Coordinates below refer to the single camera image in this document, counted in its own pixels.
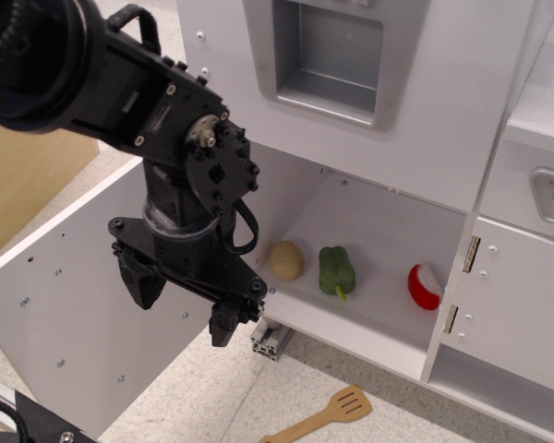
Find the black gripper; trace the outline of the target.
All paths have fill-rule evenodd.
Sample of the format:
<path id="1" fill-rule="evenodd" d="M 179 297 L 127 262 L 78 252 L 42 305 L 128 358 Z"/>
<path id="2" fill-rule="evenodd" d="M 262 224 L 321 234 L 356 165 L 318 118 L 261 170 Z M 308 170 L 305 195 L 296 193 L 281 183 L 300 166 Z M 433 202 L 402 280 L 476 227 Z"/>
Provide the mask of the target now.
<path id="1" fill-rule="evenodd" d="M 209 332 L 213 347 L 225 347 L 242 323 L 242 311 L 259 314 L 267 284 L 238 255 L 228 252 L 216 230 L 176 238 L 154 232 L 142 219 L 108 223 L 120 275 L 134 302 L 149 310 L 171 282 L 216 304 Z"/>

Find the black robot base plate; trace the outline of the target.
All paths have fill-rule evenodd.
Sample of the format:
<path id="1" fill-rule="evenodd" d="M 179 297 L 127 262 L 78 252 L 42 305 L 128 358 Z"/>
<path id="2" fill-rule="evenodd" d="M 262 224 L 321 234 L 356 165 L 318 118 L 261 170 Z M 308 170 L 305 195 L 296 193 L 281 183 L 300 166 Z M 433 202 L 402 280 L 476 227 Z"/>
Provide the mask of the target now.
<path id="1" fill-rule="evenodd" d="M 15 395 L 14 406 L 0 401 L 0 413 L 15 425 L 14 431 L 0 431 L 0 442 L 97 442 L 97 439 L 24 394 Z"/>

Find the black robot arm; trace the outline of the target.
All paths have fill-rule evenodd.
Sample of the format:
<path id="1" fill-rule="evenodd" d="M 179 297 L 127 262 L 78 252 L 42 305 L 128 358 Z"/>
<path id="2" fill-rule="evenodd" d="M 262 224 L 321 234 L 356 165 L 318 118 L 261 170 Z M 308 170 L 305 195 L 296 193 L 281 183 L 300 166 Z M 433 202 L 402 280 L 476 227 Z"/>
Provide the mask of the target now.
<path id="1" fill-rule="evenodd" d="M 212 302 L 212 344 L 258 320 L 266 283 L 244 262 L 235 224 L 258 223 L 244 202 L 258 187 L 245 132 L 220 96 L 163 55 L 144 7 L 104 18 L 92 1 L 0 1 L 0 126 L 65 129 L 142 159 L 140 218 L 109 222 L 120 274 L 149 309 L 166 283 Z"/>

